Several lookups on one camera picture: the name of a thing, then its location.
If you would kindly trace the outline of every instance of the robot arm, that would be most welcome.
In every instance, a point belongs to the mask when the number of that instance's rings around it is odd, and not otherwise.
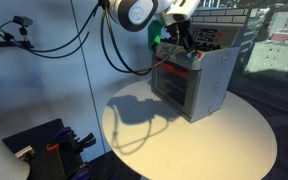
[[[153,18],[169,26],[188,20],[200,0],[109,0],[112,19],[124,29],[142,30]]]

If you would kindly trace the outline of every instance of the cable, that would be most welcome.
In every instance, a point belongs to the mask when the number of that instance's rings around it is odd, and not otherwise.
[[[74,54],[76,51],[78,51],[83,46],[83,44],[85,43],[86,39],[88,38],[88,35],[89,35],[89,32],[87,32],[83,42],[74,51],[72,51],[72,52],[70,52],[68,54],[62,55],[62,56],[45,56],[45,55],[41,55],[41,54],[38,54],[38,53],[36,53],[34,51],[31,51],[30,49],[27,49],[27,48],[21,46],[21,44],[19,42],[15,41],[14,39],[12,39],[10,42],[12,42],[17,47],[19,47],[21,49],[24,49],[24,50],[26,50],[26,51],[28,51],[28,52],[36,55],[36,56],[40,56],[40,57],[48,58],[48,59],[60,59],[60,58],[64,58],[64,57],[70,56],[70,55]]]
[[[93,8],[91,14],[88,16],[87,20],[85,21],[82,29],[78,32],[78,34],[71,40],[69,41],[68,43],[60,46],[60,47],[57,47],[57,48],[54,48],[54,49],[50,49],[50,50],[35,50],[35,49],[30,49],[30,51],[32,52],[39,52],[39,53],[47,53],[47,52],[53,52],[53,51],[57,51],[57,50],[60,50],[60,49],[63,49],[64,47],[70,45],[72,42],[74,42],[81,34],[82,32],[84,31],[85,27],[87,26],[88,22],[90,21],[90,19],[92,17],[95,17],[96,15],[96,12],[97,12],[97,9],[98,9],[99,5],[96,4],[96,6]]]
[[[118,55],[120,61],[122,62],[122,64],[124,65],[124,67],[126,69],[128,69],[128,71],[125,71],[125,70],[121,70],[119,68],[117,68],[113,63],[112,61],[110,60],[110,58],[108,57],[107,55],[107,52],[106,52],[106,48],[105,48],[105,44],[104,44],[104,38],[103,38],[103,24],[104,24],[104,16],[106,17],[106,21],[107,21],[107,24],[108,24],[108,28],[109,28],[109,31],[110,31],[110,36],[111,36],[111,40],[112,40],[112,43],[113,43],[113,46],[114,46],[114,50],[116,51],[116,54]],[[108,10],[107,10],[107,7],[105,7],[105,10],[103,12],[103,16],[102,16],[102,21],[101,21],[101,42],[102,42],[102,49],[104,51],[104,54],[105,54],[105,57],[106,59],[108,60],[109,64],[117,71],[119,72],[123,72],[123,73],[134,73],[136,75],[146,75],[150,72],[150,70],[152,70],[153,68],[155,68],[156,66],[162,64],[164,61],[166,61],[167,59],[170,58],[170,56],[173,56],[173,55],[176,55],[178,54],[179,52],[176,52],[176,49],[178,47],[178,44],[179,44],[179,29],[178,29],[178,26],[176,25],[176,29],[177,29],[177,42],[176,42],[176,45],[172,48],[172,53],[169,53],[164,59],[162,59],[161,61],[159,61],[158,63],[152,65],[151,67],[149,68],[145,68],[145,69],[141,69],[141,70],[137,70],[137,71],[134,71],[132,70],[131,68],[129,68],[129,66],[125,63],[125,61],[123,60],[118,48],[117,48],[117,45],[116,45],[116,41],[115,41],[115,37],[114,37],[114,33],[113,33],[113,30],[112,30],[112,27],[111,27],[111,24],[110,24],[110,20],[109,20],[109,17],[108,17]]]
[[[116,45],[114,33],[113,33],[113,30],[112,30],[112,27],[111,27],[111,23],[110,23],[110,18],[108,17],[108,9],[107,9],[107,6],[105,6],[105,11],[104,11],[104,13],[105,13],[105,17],[106,17],[107,26],[108,26],[108,29],[109,29],[109,32],[110,32],[111,40],[112,40],[112,43],[113,43],[113,46],[114,46],[114,50],[115,50],[118,58],[120,59],[121,63],[124,65],[124,67],[125,67],[128,71],[130,71],[130,72],[133,73],[133,74],[140,75],[140,76],[143,76],[143,75],[148,74],[148,73],[151,71],[151,69],[145,70],[146,72],[141,73],[141,72],[143,72],[143,71],[141,71],[141,70],[140,70],[140,71],[135,71],[135,70],[131,69],[131,68],[126,64],[126,62],[125,62],[124,59],[122,58],[122,56],[121,56],[121,54],[120,54],[120,52],[119,52],[119,50],[118,50],[118,48],[117,48],[117,45]]]
[[[103,14],[102,14],[102,20],[101,20],[101,45],[102,45],[102,49],[103,49],[103,52],[104,52],[104,55],[106,57],[106,60],[108,61],[108,63],[117,71],[119,72],[122,72],[122,73],[131,73],[130,71],[125,71],[125,70],[122,70],[122,69],[119,69],[118,67],[116,67],[111,59],[109,58],[108,54],[107,54],[107,51],[106,51],[106,47],[105,47],[105,42],[104,42],[104,11],[103,11]]]
[[[5,25],[7,25],[7,24],[9,24],[9,23],[11,23],[11,22],[13,22],[13,21],[8,21],[8,22],[2,24],[2,25],[0,26],[0,28],[4,27]]]

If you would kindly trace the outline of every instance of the city building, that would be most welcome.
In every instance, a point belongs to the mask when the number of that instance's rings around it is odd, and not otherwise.
[[[282,29],[288,29],[288,5],[281,6],[275,10],[269,26],[269,36]]]
[[[245,72],[288,81],[288,43],[269,40],[255,43]]]
[[[288,29],[280,30],[279,32],[274,32],[271,37],[271,41],[275,42],[285,42],[288,40]]]
[[[258,33],[258,25],[262,19],[262,17],[259,16],[259,11],[260,10],[257,8],[251,10],[244,35],[242,37],[240,53],[238,54],[233,74],[242,73],[248,63],[249,57],[253,50],[254,41]]]

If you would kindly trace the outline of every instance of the green object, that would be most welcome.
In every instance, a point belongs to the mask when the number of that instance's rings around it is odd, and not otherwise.
[[[151,21],[148,26],[148,48],[153,50],[156,45],[161,43],[163,25],[157,20]]]

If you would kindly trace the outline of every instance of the round white table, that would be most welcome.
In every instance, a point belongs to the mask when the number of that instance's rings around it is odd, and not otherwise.
[[[140,81],[107,103],[103,131],[114,153],[152,180],[259,180],[277,155],[267,121],[230,92],[220,110],[191,124]]]

